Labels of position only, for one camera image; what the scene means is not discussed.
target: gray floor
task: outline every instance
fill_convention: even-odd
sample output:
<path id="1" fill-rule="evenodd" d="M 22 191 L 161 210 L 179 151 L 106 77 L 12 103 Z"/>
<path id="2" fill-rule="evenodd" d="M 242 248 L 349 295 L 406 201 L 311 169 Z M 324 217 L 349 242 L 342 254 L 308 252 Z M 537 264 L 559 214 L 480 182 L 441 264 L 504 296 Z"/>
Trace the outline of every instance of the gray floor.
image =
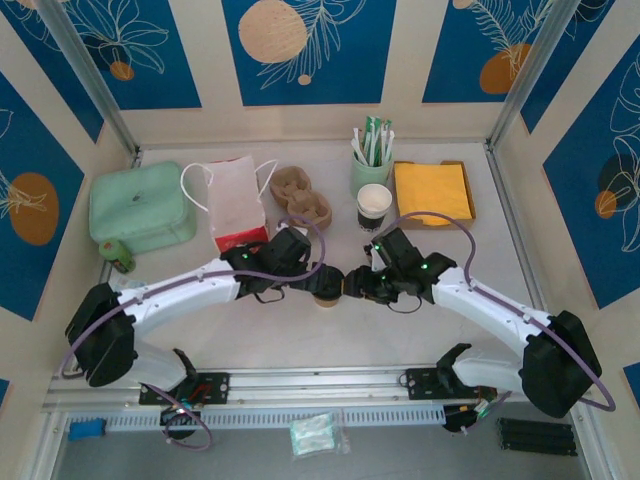
<path id="1" fill-rule="evenodd" d="M 159 432 L 117 433 L 64 445 L 58 480 L 418 480 L 587 479 L 581 457 L 502 451 L 498 417 L 550 421 L 528 405 L 506 405 L 468 437 L 442 427 L 353 428 L 351 453 L 293 460 L 287 430 L 215 433 L 206 453 L 170 447 Z"/>

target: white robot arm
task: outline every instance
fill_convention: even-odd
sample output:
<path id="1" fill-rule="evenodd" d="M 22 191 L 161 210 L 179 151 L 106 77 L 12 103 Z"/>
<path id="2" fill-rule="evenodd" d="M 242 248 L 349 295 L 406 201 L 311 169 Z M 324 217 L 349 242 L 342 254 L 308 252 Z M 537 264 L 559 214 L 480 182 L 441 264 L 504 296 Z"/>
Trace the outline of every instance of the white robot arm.
<path id="1" fill-rule="evenodd" d="M 371 267 L 347 274 L 344 294 L 390 304 L 407 293 L 460 313 L 507 347 L 483 350 L 459 344 L 438 362 L 432 376 L 437 385 L 427 387 L 443 386 L 452 396 L 476 386 L 522 392 L 541 411 L 561 418 L 593 384 L 586 370 L 596 380 L 602 374 L 575 315 L 534 310 L 482 285 L 444 255 L 423 257 L 399 228 L 374 238 L 365 251 Z M 553 337 L 565 342 L 583 365 Z"/>
<path id="2" fill-rule="evenodd" d="M 295 228 L 269 243 L 246 245 L 193 271 L 117 294 L 108 284 L 93 287 L 66 329 L 72 352 L 92 387 L 131 380 L 188 394 L 196 372 L 186 355 L 144 342 L 153 329 L 185 314 L 281 286 L 316 296 L 340 294 L 344 276 L 319 262 L 307 272 L 311 244 Z"/>

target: bag handle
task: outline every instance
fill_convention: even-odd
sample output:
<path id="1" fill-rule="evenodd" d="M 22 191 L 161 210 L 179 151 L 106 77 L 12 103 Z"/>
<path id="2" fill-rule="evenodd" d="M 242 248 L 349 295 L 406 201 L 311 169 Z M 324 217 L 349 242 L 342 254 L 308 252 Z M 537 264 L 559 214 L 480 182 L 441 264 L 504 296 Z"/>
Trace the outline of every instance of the bag handle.
<path id="1" fill-rule="evenodd" d="M 206 180 L 206 182 L 207 182 L 207 187 L 211 186 L 211 183 L 213 182 L 213 172 L 207 167 L 205 167 L 204 165 L 202 165 L 201 163 L 190 163 L 189 165 L 184 167 L 184 169 L 182 170 L 182 173 L 180 174 L 180 188 L 182 189 L 182 193 L 184 193 L 184 196 L 187 197 L 189 200 L 191 200 L 191 202 L 193 202 L 193 204 L 196 207 L 201 208 L 205 212 L 209 213 L 209 209 L 204 205 L 202 205 L 201 203 L 198 203 L 191 195 L 189 195 L 189 192 L 187 192 L 187 189 L 184 188 L 184 174 L 187 173 L 187 170 L 189 170 L 191 167 L 195 167 L 195 166 L 198 166 L 203 170 L 209 172 L 210 176 L 209 176 L 209 179 Z"/>
<path id="2" fill-rule="evenodd" d="M 264 191 L 267 189 L 267 186 L 269 185 L 269 182 L 271 181 L 271 177 L 273 177 L 273 174 L 275 173 L 276 168 L 278 168 L 278 160 L 269 160 L 268 162 L 264 162 L 262 165 L 260 165 L 258 168 L 256 168 L 254 170 L 254 173 L 258 173 L 258 170 L 260 170 L 265 165 L 269 165 L 270 163 L 273 163 L 273 168 L 269 172 L 269 175 L 267 176 L 267 179 L 265 180 L 264 185 L 260 189 L 260 192 L 258 192 L 258 199 L 260 199 L 260 197 L 262 196 Z"/>

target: black and white cup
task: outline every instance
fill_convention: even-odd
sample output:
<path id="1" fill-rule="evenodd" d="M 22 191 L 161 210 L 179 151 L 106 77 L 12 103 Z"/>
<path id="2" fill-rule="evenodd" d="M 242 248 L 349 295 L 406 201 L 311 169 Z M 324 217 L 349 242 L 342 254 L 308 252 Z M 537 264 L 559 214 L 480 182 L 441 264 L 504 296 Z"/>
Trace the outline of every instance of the black and white cup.
<path id="1" fill-rule="evenodd" d="M 387 187 L 372 183 L 358 191 L 358 225 L 365 232 L 380 229 L 393 196 Z"/>

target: small plastic bag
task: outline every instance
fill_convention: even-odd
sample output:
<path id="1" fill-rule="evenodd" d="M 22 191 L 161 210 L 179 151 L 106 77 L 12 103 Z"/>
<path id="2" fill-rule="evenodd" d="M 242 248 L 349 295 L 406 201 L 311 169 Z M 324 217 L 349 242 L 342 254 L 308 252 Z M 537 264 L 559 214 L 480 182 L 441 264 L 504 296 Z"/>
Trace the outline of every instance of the small plastic bag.
<path id="1" fill-rule="evenodd" d="M 350 452 L 341 412 L 329 412 L 291 422 L 291 445 L 294 459 L 322 453 Z"/>

